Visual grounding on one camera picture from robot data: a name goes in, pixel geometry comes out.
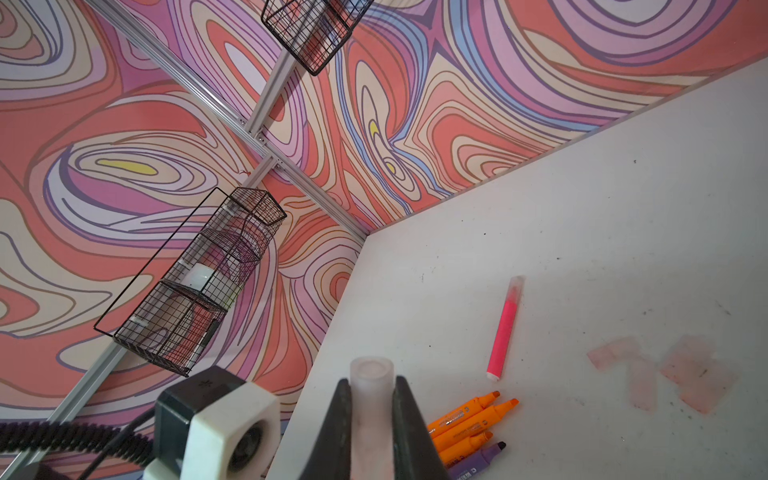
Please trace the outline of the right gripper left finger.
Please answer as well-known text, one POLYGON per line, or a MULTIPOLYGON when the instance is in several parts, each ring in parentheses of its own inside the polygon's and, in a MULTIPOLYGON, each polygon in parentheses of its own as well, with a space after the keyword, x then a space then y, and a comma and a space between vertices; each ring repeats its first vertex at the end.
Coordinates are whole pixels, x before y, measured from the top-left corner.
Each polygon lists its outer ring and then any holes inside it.
POLYGON ((300 480, 351 478, 352 392, 347 379, 335 388, 300 480))

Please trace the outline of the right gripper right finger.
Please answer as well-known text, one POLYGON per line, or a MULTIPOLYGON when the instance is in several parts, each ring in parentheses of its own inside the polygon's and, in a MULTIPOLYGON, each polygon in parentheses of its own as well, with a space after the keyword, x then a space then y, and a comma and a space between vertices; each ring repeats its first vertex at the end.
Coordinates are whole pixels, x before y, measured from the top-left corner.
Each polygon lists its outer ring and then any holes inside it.
POLYGON ((392 438, 396 480, 450 479, 404 376, 395 379, 392 438))

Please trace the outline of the purple highlighter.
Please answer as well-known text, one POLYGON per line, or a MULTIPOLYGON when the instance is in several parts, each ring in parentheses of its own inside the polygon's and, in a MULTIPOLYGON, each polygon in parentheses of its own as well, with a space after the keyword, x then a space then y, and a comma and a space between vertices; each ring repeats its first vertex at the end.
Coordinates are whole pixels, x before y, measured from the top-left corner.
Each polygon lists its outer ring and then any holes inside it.
POLYGON ((493 460, 507 447, 503 441, 490 447, 480 449, 464 460, 459 461, 448 469, 448 474, 453 480, 468 480, 487 470, 493 460))

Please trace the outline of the pink highlighter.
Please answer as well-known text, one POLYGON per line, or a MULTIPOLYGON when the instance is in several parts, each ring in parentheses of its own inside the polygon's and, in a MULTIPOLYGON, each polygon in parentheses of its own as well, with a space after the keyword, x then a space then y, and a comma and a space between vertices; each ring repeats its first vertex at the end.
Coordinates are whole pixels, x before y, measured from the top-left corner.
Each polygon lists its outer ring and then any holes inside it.
POLYGON ((503 375, 518 309, 518 300, 505 301, 486 369, 486 376, 492 381, 499 381, 503 375))

